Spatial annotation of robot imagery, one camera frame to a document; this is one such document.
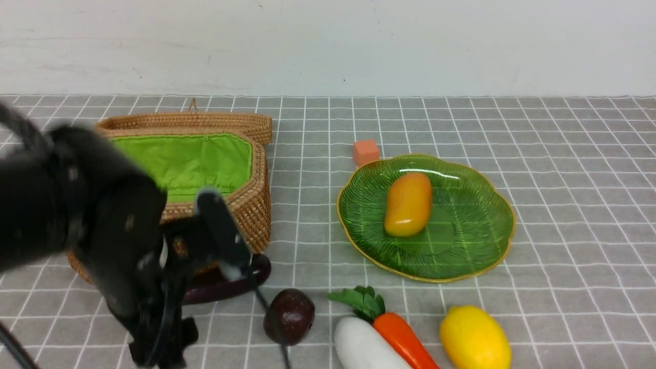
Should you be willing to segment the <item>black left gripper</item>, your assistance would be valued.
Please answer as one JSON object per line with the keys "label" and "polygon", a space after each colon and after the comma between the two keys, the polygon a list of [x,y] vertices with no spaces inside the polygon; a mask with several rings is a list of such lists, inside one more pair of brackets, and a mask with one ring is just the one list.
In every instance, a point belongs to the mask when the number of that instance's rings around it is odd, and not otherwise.
{"label": "black left gripper", "polygon": [[230,282],[248,275],[251,250],[220,191],[199,190],[195,214],[204,225],[105,228],[105,300],[139,368],[187,366],[198,329],[182,306],[197,269],[215,262]]}

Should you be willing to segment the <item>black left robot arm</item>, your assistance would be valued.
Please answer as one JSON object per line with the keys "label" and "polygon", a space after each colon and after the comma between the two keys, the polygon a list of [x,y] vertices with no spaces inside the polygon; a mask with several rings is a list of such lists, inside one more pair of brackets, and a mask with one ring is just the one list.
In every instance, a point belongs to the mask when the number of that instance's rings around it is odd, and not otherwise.
{"label": "black left robot arm", "polygon": [[198,340],[182,302],[195,271],[222,261],[235,278],[251,253],[219,191],[203,189],[194,215],[161,225],[167,193],[85,128],[39,128],[2,105],[23,148],[2,159],[2,272],[71,251],[131,334],[141,368],[185,368]]}

